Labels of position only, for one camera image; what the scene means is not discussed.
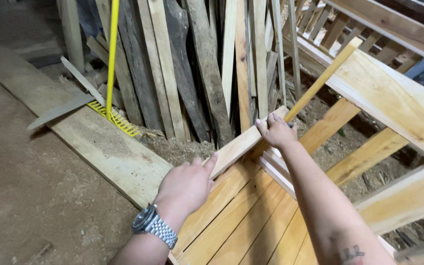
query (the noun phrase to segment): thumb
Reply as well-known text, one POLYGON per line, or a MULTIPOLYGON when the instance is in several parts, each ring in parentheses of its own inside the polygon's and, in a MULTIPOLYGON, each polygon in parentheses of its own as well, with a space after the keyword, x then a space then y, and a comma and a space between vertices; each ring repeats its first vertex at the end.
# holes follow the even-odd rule
POLYGON ((256 119, 256 127, 258 128, 258 130, 260 131, 262 136, 265 136, 268 133, 268 123, 267 122, 263 122, 260 119, 256 119))

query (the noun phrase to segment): wooden board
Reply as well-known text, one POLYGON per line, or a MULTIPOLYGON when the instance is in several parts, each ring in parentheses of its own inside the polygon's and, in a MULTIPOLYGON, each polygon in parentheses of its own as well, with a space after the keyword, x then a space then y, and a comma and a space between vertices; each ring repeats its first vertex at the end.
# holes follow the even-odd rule
POLYGON ((232 130, 230 127, 222 81, 217 63, 216 50, 213 48, 210 27, 207 19, 205 4, 200 0, 186 0, 189 19, 192 27, 194 46, 196 48, 199 70, 210 105, 217 142, 219 147, 230 142, 232 130))
POLYGON ((168 105, 170 106, 174 136, 176 136, 178 142, 185 142, 186 135, 184 134, 184 125, 181 117, 180 98, 178 89, 176 88, 176 77, 174 75, 174 65, 171 57, 170 38, 168 27, 166 26, 164 4, 162 0, 148 0, 148 5, 150 6, 156 43, 160 47, 158 49, 158 56, 160 57, 168 105))
POLYGON ((424 56, 424 25, 373 0, 328 0, 356 21, 424 56))
POLYGON ((361 51, 327 85, 424 150, 423 86, 361 51))
MULTIPOLYGON (((70 100, 49 77, 5 48, 0 48, 0 83, 37 116, 70 100)), ((153 201, 172 168, 88 106, 49 127, 139 208, 153 201)))

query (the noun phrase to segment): wooden plank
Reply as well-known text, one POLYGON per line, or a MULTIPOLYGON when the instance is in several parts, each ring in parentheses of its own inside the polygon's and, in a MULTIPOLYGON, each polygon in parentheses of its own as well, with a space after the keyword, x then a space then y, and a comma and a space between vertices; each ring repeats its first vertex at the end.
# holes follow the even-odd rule
POLYGON ((222 211, 224 207, 238 194, 238 192, 256 175, 259 166, 252 161, 236 163, 222 176, 224 180, 214 185, 207 202, 184 222, 178 233, 178 242, 173 254, 179 257, 186 247, 206 228, 209 223, 222 211))
POLYGON ((250 116, 250 77, 248 76, 248 50, 246 37, 247 17, 244 0, 237 0, 237 22, 235 29, 235 64, 237 67, 238 107, 240 111, 240 129, 243 133, 251 126, 250 116))
POLYGON ((424 25, 373 0, 328 0, 341 12, 424 56, 424 25))
POLYGON ((279 55, 278 58, 278 73, 279 73, 279 88, 282 93, 282 103, 287 107, 286 100, 286 74, 284 72, 284 49, 282 47, 282 31, 281 31, 281 12, 279 7, 279 0, 271 0, 272 13, 274 20, 274 36, 276 39, 276 52, 279 55))
MULTIPOLYGON (((110 37, 110 24, 111 12, 110 2, 108 0, 96 0, 97 9, 101 18, 104 36, 109 41, 110 37)), ((130 76, 129 65, 125 56, 124 47, 121 42, 120 34, 117 32, 117 48, 115 49, 115 75, 119 81, 119 88, 124 101, 127 118, 129 121, 136 125, 143 125, 143 117, 140 111, 140 103, 138 102, 137 95, 130 76)))
POLYGON ((59 0, 60 15, 62 19, 63 37, 70 62, 80 71, 84 72, 83 45, 81 42, 80 20, 78 6, 75 1, 59 0))
POLYGON ((268 265, 294 264, 306 235, 307 226, 302 212, 297 208, 268 265))
POLYGON ((389 64, 398 55, 405 51, 405 47, 396 43, 395 41, 389 41, 384 48, 375 56, 375 58, 382 63, 389 64))
POLYGON ((298 5, 301 3, 300 7, 297 9, 294 7, 293 0, 287 0, 288 6, 288 20, 290 26, 290 40, 292 47, 292 54, 289 54, 292 57, 292 73, 294 81, 294 90, 295 90, 295 99, 299 100, 302 97, 302 84, 300 80, 300 65, 299 65, 299 48, 297 47, 297 31, 295 19, 298 17, 298 12, 302 8, 303 0, 299 0, 298 5))
POLYGON ((327 50, 333 46, 333 43, 338 39, 343 29, 345 29, 346 24, 350 21, 350 17, 344 14, 343 12, 338 12, 333 23, 328 27, 328 31, 323 37, 320 45, 327 50))
POLYGON ((322 11, 322 14, 320 15, 320 18, 318 19, 317 23, 315 24, 315 27, 313 27, 312 32, 309 35, 309 40, 314 41, 317 37, 318 33, 322 29, 323 25, 328 19, 328 16, 330 15, 332 7, 330 5, 326 5, 325 8, 322 11))
POLYGON ((386 127, 332 166, 327 171, 327 176, 335 184, 344 185, 408 143, 405 138, 386 127))
POLYGON ((279 195, 278 189, 281 187, 268 174, 258 172, 178 257, 178 261, 181 264, 207 264, 257 201, 263 207, 263 203, 279 195))
POLYGON ((266 1, 253 0, 254 62, 256 64, 256 93, 259 118, 268 116, 268 86, 266 79, 265 14, 266 1))
POLYGON ((369 228, 378 235, 423 218, 424 166, 354 205, 369 228))
POLYGON ((235 51, 235 29, 237 23, 237 0, 228 0, 225 7, 225 28, 222 50, 222 88, 227 114, 230 118, 232 98, 233 52, 235 51))
POLYGON ((273 181, 215 253, 209 264, 239 264, 285 194, 287 193, 281 186, 273 181))
POLYGON ((360 111, 357 106, 341 98, 299 139, 299 142, 309 154, 313 153, 360 111))
MULTIPOLYGON (((5 48, 0 48, 0 83, 37 116, 70 100, 49 77, 5 48)), ((139 208, 153 201, 161 180, 172 168, 88 106, 48 125, 139 208)))
POLYGON ((150 16, 150 9, 147 0, 138 0, 138 10, 142 21, 143 35, 145 37, 146 51, 150 60, 152 69, 153 82, 155 83, 156 96, 160 106, 160 114, 166 132, 166 138, 174 137, 173 122, 171 120, 171 112, 166 95, 166 87, 164 85, 163 73, 161 71, 160 57, 158 55, 158 47, 156 45, 155 32, 150 16))
POLYGON ((351 30, 351 33, 346 37, 346 39, 343 41, 343 44, 341 44, 341 48, 339 49, 339 51, 337 52, 337 55, 340 53, 340 51, 343 51, 343 49, 346 47, 346 45, 348 45, 350 43, 350 41, 353 38, 357 38, 359 37, 359 35, 361 35, 362 31, 366 28, 366 26, 364 26, 363 24, 356 22, 356 25, 354 26, 354 28, 351 30))
POLYGON ((285 194, 240 264, 266 265, 297 208, 297 201, 291 195, 285 194))
POLYGON ((164 9, 171 44, 171 55, 174 65, 176 85, 182 102, 189 115, 199 142, 209 141, 209 126, 205 122, 205 114, 199 108, 197 90, 192 77, 191 65, 186 51, 186 35, 189 21, 186 10, 182 9, 176 0, 165 0, 164 9))
POLYGON ((219 65, 211 42, 205 4, 200 0, 186 0, 186 2, 199 69, 218 136, 217 142, 219 147, 223 147, 233 137, 225 106, 223 88, 221 87, 219 65))
POLYGON ((354 52, 327 84, 424 150, 422 85, 361 51, 354 52))
POLYGON ((160 58, 166 96, 168 97, 168 105, 170 106, 174 136, 179 142, 185 142, 186 135, 184 133, 184 125, 181 117, 180 99, 176 87, 176 77, 174 75, 174 65, 171 56, 168 27, 166 26, 164 4, 162 0, 148 0, 148 5, 150 6, 156 43, 161 47, 158 49, 158 57, 160 58))

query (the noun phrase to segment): wooden panel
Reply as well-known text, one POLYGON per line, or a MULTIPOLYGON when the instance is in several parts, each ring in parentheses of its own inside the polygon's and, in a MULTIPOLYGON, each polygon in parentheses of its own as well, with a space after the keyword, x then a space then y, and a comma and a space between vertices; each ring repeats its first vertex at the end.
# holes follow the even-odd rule
POLYGON ((182 251, 203 231, 221 210, 235 197, 245 184, 256 175, 259 166, 252 161, 236 163, 222 176, 224 181, 214 186, 207 202, 184 222, 178 233, 178 242, 173 255, 178 257, 182 251))
POLYGON ((328 0, 328 4, 424 56, 424 25, 373 0, 328 0))
MULTIPOLYGON (((37 116, 71 98, 63 90, 53 89, 56 88, 55 82, 5 48, 0 48, 0 83, 37 116)), ((88 106, 48 125, 139 208, 145 208, 153 201, 161 180, 172 168, 171 164, 88 106)))
POLYGON ((309 154, 313 153, 360 111, 345 98, 340 99, 299 139, 299 142, 309 154))
POLYGON ((383 234, 424 217, 424 166, 355 203, 375 234, 383 234))
POLYGON ((328 28, 328 31, 325 34, 325 37, 323 37, 320 45, 329 50, 333 43, 338 39, 341 32, 343 32, 343 29, 345 29, 348 21, 350 21, 350 17, 345 15, 343 12, 339 12, 333 23, 328 28))
POLYGON ((240 264, 266 265, 296 210, 297 201, 285 194, 240 264))
POLYGON ((263 204, 276 201, 276 196, 280 195, 281 198, 284 195, 279 193, 279 189, 282 190, 268 174, 262 170, 258 172, 184 253, 179 256, 179 262, 181 264, 207 264, 250 209, 263 210, 263 204))
POLYGON ((305 225, 302 212, 298 208, 271 256, 268 265, 294 264, 305 235, 307 235, 307 226, 305 225))
POLYGON ((285 194, 287 194, 286 191, 273 181, 263 196, 253 205, 248 214, 223 243, 209 264, 238 264, 285 194))
POLYGON ((344 185, 409 142, 390 128, 371 137, 361 147, 327 171, 327 176, 337 185, 344 185))
POLYGON ((405 51, 405 47, 396 43, 395 41, 389 41, 384 48, 375 56, 376 59, 382 63, 389 64, 398 55, 405 51))
POLYGON ((424 150, 423 86, 361 51, 355 51, 327 84, 424 150))
POLYGON ((155 29, 158 56, 160 58, 161 70, 163 72, 164 86, 168 105, 170 106, 171 120, 173 122, 174 136, 178 142, 185 142, 186 135, 181 116, 180 98, 176 87, 173 59, 171 56, 170 38, 166 26, 166 16, 162 0, 148 0, 153 28, 155 29))

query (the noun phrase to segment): wooden slat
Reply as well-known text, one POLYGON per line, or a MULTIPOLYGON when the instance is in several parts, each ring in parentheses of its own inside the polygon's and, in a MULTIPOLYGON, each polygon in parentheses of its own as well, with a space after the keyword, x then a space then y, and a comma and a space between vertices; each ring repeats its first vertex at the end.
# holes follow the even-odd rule
POLYGON ((239 264, 285 194, 287 194, 286 191, 273 181, 215 253, 209 264, 239 264))
POLYGON ((232 97, 233 53, 235 51, 236 23, 237 0, 228 0, 225 7, 225 29, 223 31, 222 88, 229 118, 232 97))
POLYGON ((302 8, 303 0, 299 0, 298 5, 300 5, 300 8, 294 8, 294 2, 293 0, 287 0, 287 6, 288 6, 288 17, 287 20, 289 20, 289 26, 290 26, 290 40, 291 40, 291 47, 292 52, 289 54, 292 57, 292 73, 293 73, 293 80, 294 80, 294 90, 295 90, 295 99, 299 100, 302 97, 302 84, 300 79, 300 65, 299 65, 299 48, 297 47, 297 29, 296 29, 296 18, 298 17, 298 12, 302 8))
POLYGON ((354 26, 353 30, 346 37, 346 39, 343 41, 343 44, 341 44, 341 48, 339 49, 339 51, 336 55, 338 55, 340 53, 340 51, 343 51, 343 49, 346 47, 346 45, 348 45, 353 38, 359 37, 359 35, 361 34, 361 32, 365 28, 366 28, 366 26, 364 26, 363 24, 361 24, 359 22, 356 22, 356 25, 354 26))
POLYGON ((371 137, 361 147, 327 171, 327 176, 341 186, 357 177, 409 142, 390 128, 371 137))
POLYGON ((176 87, 164 4, 159 0, 148 0, 148 5, 150 7, 152 24, 155 30, 156 43, 160 47, 160 49, 158 49, 158 57, 160 58, 161 70, 163 72, 164 86, 166 89, 166 96, 168 97, 174 136, 177 141, 185 142, 186 135, 181 116, 180 98, 176 87))
POLYGON ((327 85, 424 150, 424 87, 355 51, 327 85))
POLYGON ((424 56, 424 25, 373 0, 328 0, 328 4, 424 56))
POLYGON ((315 24, 315 27, 313 27, 313 30, 309 35, 310 41, 314 41, 315 38, 317 37, 317 35, 320 32, 320 30, 322 29, 323 25, 327 21, 328 16, 330 15, 331 9, 332 9, 332 7, 330 5, 326 5, 325 8, 323 9, 322 14, 318 18, 318 21, 315 24))
POLYGON ((262 210, 263 203, 274 198, 279 193, 278 189, 281 187, 273 182, 268 174, 262 170, 258 172, 178 257, 179 262, 181 264, 207 264, 250 209, 255 208, 257 201, 260 201, 258 208, 261 207, 262 210))
POLYGON ((350 21, 350 17, 343 12, 339 12, 333 23, 328 28, 328 31, 325 34, 325 37, 323 37, 320 45, 329 50, 333 43, 338 39, 341 32, 343 32, 343 29, 345 29, 348 21, 350 21))
POLYGON ((389 64, 398 55, 405 51, 405 47, 396 43, 395 41, 389 41, 384 48, 375 56, 376 59, 382 63, 389 64))
POLYGON ((235 29, 235 63, 237 67, 238 107, 240 111, 240 129, 243 133, 251 126, 250 116, 250 77, 248 76, 248 51, 246 39, 246 21, 244 0, 237 0, 237 23, 235 29))
POLYGON ((266 80, 265 14, 266 1, 253 0, 254 49, 256 64, 256 93, 258 96, 259 118, 268 115, 268 86, 266 80))
POLYGON ((178 233, 173 255, 179 257, 186 247, 203 231, 221 210, 238 194, 245 184, 256 175, 259 166, 252 161, 236 163, 222 176, 224 180, 214 186, 207 202, 184 222, 178 233))
POLYGON ((375 234, 383 234, 424 217, 424 166, 355 203, 375 234))
POLYGON ((297 208, 297 202, 289 194, 285 194, 240 264, 266 265, 297 208))
POLYGON ((341 98, 300 139, 309 154, 348 123, 361 110, 353 103, 341 98))
POLYGON ((305 235, 307 235, 307 226, 305 225, 302 212, 298 208, 271 256, 268 265, 294 264, 305 235))

